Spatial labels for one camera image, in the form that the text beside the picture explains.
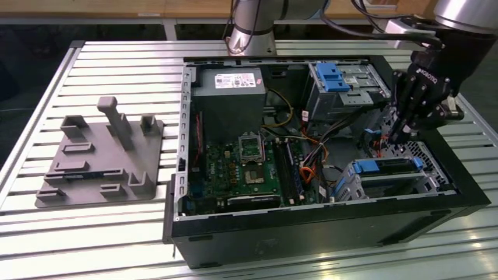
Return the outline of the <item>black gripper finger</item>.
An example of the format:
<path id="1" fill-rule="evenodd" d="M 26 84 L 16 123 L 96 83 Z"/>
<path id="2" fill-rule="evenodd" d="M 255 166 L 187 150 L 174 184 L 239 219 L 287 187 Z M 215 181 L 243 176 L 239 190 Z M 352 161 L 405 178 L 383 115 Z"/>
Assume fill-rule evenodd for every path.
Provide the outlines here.
<path id="1" fill-rule="evenodd" d="M 392 107 L 393 124 L 389 130 L 389 143 L 404 144 L 413 131 L 417 131 L 419 116 L 416 115 L 416 85 L 417 77 L 415 71 L 396 72 Z"/>
<path id="2" fill-rule="evenodd" d="M 428 112 L 412 117 L 411 122 L 403 126 L 403 132 L 411 134 L 420 130 L 434 130 L 462 119 L 463 111 L 456 100 L 447 97 Z"/>

